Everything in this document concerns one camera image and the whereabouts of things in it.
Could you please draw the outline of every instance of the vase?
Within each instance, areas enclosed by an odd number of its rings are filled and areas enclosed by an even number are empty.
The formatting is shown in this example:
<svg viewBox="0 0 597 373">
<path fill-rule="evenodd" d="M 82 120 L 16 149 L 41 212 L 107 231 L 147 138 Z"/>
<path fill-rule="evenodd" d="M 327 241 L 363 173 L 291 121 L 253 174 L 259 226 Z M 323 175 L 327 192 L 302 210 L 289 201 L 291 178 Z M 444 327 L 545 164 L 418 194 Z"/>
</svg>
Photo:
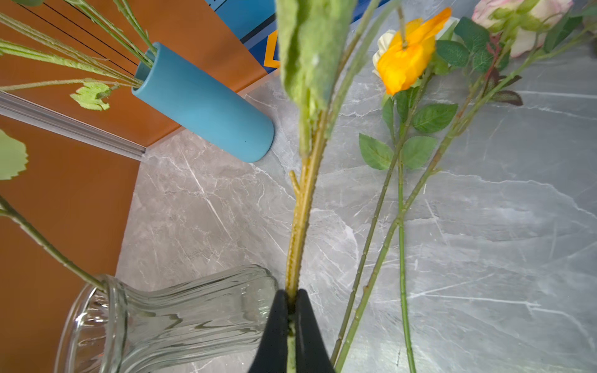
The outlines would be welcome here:
<svg viewBox="0 0 597 373">
<path fill-rule="evenodd" d="M 272 121 L 228 87 L 160 43 L 139 64 L 133 94 L 203 139 L 245 162 L 261 159 L 273 141 Z"/>
<path fill-rule="evenodd" d="M 277 290 L 267 269 L 244 266 L 158 291 L 102 275 L 66 320 L 54 373 L 147 373 L 254 349 Z"/>
</svg>

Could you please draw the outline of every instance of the pink rose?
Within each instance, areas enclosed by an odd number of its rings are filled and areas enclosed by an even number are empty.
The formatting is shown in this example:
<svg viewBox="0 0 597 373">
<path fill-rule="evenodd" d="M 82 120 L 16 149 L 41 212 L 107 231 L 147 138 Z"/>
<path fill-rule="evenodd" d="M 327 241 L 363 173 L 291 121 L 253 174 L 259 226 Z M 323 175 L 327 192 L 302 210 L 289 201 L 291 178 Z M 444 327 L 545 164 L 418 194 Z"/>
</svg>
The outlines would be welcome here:
<svg viewBox="0 0 597 373">
<path fill-rule="evenodd" d="M 529 11 L 516 12 L 521 4 L 525 3 L 523 7 L 528 7 L 529 4 L 532 6 L 533 2 L 536 4 Z M 516 21 L 519 26 L 509 35 L 515 38 L 510 55 L 518 57 L 530 51 L 535 44 L 536 32 L 532 30 L 533 25 L 545 21 L 547 29 L 551 28 L 572 5 L 573 0 L 481 0 L 475 7 L 472 20 L 490 31 L 501 30 L 500 27 L 508 19 Z M 545 36 L 544 32 L 539 36 L 538 47 L 543 45 Z"/>
</svg>

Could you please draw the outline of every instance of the blue vase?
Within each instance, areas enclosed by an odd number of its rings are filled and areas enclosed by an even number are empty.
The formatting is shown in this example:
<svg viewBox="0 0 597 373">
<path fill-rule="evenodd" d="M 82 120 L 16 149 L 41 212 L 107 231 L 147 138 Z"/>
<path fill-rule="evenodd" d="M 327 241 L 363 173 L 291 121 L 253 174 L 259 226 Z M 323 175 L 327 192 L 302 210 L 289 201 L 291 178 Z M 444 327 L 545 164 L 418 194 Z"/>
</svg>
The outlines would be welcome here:
<svg viewBox="0 0 597 373">
<path fill-rule="evenodd" d="M 139 64 L 135 77 L 144 81 L 133 94 L 168 118 L 241 161 L 255 162 L 269 150 L 272 121 L 210 75 L 155 43 L 150 69 Z"/>
</svg>

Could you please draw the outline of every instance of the brown panel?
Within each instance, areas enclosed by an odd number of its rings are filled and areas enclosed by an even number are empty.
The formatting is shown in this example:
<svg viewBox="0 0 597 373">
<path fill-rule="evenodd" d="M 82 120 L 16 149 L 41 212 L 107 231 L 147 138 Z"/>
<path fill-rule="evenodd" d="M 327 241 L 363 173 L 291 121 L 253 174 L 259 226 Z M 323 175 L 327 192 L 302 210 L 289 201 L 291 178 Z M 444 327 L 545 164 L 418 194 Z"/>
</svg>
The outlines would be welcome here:
<svg viewBox="0 0 597 373">
<path fill-rule="evenodd" d="M 0 128 L 29 154 L 0 194 L 83 269 L 113 275 L 139 162 L 3 116 Z M 0 371 L 50 373 L 84 283 L 7 218 L 0 237 Z"/>
<path fill-rule="evenodd" d="M 140 48 L 144 46 L 112 1 L 89 0 L 89 3 L 124 30 Z M 162 42 L 230 89 L 239 91 L 266 74 L 204 0 L 130 0 L 129 3 L 152 40 Z M 63 0 L 47 0 L 46 5 L 28 9 L 5 0 L 0 3 L 0 11 L 82 52 L 94 57 L 103 56 L 109 59 L 107 63 L 134 72 L 135 65 L 129 61 L 135 61 L 134 57 L 100 26 Z M 0 25 L 0 38 L 50 51 L 3 25 Z M 0 58 L 0 85 L 86 77 L 101 78 L 80 70 L 20 57 Z M 112 94 L 111 108 L 105 112 L 79 107 L 68 96 L 76 88 L 43 87 L 13 93 L 144 146 L 179 127 L 136 99 L 128 88 L 121 88 Z"/>
</svg>

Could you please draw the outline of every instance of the yellow shape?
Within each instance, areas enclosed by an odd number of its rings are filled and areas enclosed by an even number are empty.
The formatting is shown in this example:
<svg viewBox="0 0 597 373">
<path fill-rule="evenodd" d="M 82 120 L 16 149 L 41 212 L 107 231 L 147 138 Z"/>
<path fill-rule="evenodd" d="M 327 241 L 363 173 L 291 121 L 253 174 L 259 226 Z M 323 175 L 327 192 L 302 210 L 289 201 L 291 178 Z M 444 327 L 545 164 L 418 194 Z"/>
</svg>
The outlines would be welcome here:
<svg viewBox="0 0 597 373">
<path fill-rule="evenodd" d="M 273 59 L 273 53 L 276 51 L 276 42 L 278 41 L 278 30 L 275 30 L 267 37 L 267 46 L 265 48 L 265 60 L 263 66 L 278 69 L 280 61 Z"/>
</svg>

